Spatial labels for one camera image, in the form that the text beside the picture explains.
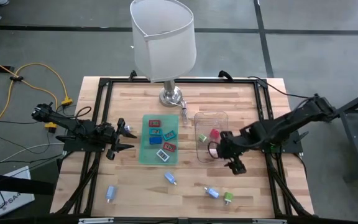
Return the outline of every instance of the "chrome lamp base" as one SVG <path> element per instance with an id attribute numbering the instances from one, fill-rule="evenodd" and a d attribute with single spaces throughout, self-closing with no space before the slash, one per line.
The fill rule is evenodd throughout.
<path id="1" fill-rule="evenodd" d="M 180 106 L 183 99 L 179 87 L 175 86 L 173 80 L 165 81 L 164 88 L 160 91 L 160 102 L 166 107 Z"/>

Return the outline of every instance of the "lampshade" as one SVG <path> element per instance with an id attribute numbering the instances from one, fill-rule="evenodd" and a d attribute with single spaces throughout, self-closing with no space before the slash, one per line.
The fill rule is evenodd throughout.
<path id="1" fill-rule="evenodd" d="M 151 82 L 173 80 L 196 62 L 193 13 L 176 0 L 131 3 L 135 64 Z"/>

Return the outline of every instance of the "green tray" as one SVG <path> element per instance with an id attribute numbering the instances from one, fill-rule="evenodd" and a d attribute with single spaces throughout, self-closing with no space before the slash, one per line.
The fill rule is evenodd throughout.
<path id="1" fill-rule="evenodd" d="M 177 146 L 175 152 L 170 152 L 167 150 L 163 151 L 168 154 L 169 159 L 164 162 L 157 156 L 157 151 L 162 149 L 164 145 L 164 138 L 162 137 L 161 144 L 150 145 L 150 127 L 149 120 L 159 119 L 161 121 L 162 134 L 166 134 L 170 131 L 174 131 L 177 135 L 176 137 L 169 139 L 167 142 Z M 175 165 L 178 163 L 178 116 L 177 115 L 160 115 L 160 114 L 147 114 L 143 116 L 142 122 L 142 139 L 140 145 L 139 153 L 139 162 L 145 165 Z"/>

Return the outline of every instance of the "wooden tabletop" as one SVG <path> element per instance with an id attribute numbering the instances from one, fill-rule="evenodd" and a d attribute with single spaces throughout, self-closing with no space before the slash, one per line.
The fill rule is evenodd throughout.
<path id="1" fill-rule="evenodd" d="M 85 106 L 94 106 L 100 77 L 84 77 L 77 102 L 77 111 Z M 281 91 L 285 85 L 281 78 L 268 82 Z M 201 163 L 196 157 L 194 115 L 199 111 L 225 111 L 229 116 L 229 130 L 234 135 L 239 129 L 257 121 L 255 94 L 249 84 L 179 83 L 187 101 L 189 123 L 179 120 L 178 164 L 175 166 L 145 166 L 139 164 L 142 117 L 144 114 L 177 114 L 179 108 L 166 108 L 159 103 L 161 83 L 115 83 L 109 107 L 108 122 L 114 126 L 118 118 L 134 127 L 137 139 L 121 138 L 122 143 L 133 144 L 109 161 L 105 153 L 101 158 L 98 181 L 94 195 L 92 216 L 105 217 L 206 217 L 206 218 L 257 218 L 273 217 L 272 199 L 264 156 L 259 151 L 244 153 L 240 158 L 247 173 L 233 175 L 223 167 L 223 160 Z M 99 119 L 103 112 L 105 92 L 100 106 Z M 285 95 L 269 88 L 273 113 L 278 117 L 290 111 Z M 92 113 L 83 119 L 91 119 Z M 64 160 L 53 198 L 51 212 L 57 211 L 69 199 L 80 180 L 83 152 L 75 152 Z M 283 164 L 288 187 L 294 196 L 313 213 L 303 166 L 297 157 L 283 155 Z M 177 185 L 170 184 L 164 173 L 171 171 Z M 117 187 L 116 198 L 107 203 L 105 199 L 109 185 Z M 206 195 L 204 187 L 213 187 L 221 196 L 213 199 Z M 222 195 L 232 192 L 231 204 L 225 205 Z M 282 194 L 278 191 L 282 211 Z M 85 207 L 88 187 L 85 189 Z"/>

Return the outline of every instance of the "concrete floor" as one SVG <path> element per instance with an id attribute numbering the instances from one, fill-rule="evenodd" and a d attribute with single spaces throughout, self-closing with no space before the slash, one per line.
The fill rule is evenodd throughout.
<path id="1" fill-rule="evenodd" d="M 7 25 L 130 27 L 131 0 L 12 0 L 0 8 Z M 186 0 L 197 28 L 257 29 L 252 0 Z M 358 0 L 260 0 L 266 29 L 358 30 Z M 197 33 L 197 62 L 191 76 L 215 77 L 220 70 L 234 77 L 266 77 L 259 34 Z M 340 107 L 358 95 L 358 35 L 267 35 L 274 77 L 284 78 L 287 90 L 298 95 L 319 93 Z M 77 100 L 85 75 L 129 75 L 134 68 L 130 32 L 39 32 L 0 30 L 0 63 L 19 67 L 41 62 L 53 67 Z M 45 87 L 59 99 L 58 79 L 44 68 L 22 72 L 30 83 Z M 0 111 L 9 79 L 0 74 Z M 294 107 L 299 100 L 290 98 Z M 3 120 L 31 121 L 37 103 L 48 95 L 16 84 Z M 314 210 L 325 218 L 358 221 L 358 182 L 346 184 L 342 176 L 358 168 L 339 120 L 313 123 L 301 131 L 308 183 Z M 2 124 L 0 136 L 26 147 L 47 142 L 42 124 Z M 52 136 L 51 142 L 57 142 Z M 21 150 L 0 141 L 0 160 Z M 23 152 L 15 160 L 32 160 L 60 153 L 51 147 L 42 155 Z M 1 164 L 0 174 L 22 164 Z"/>

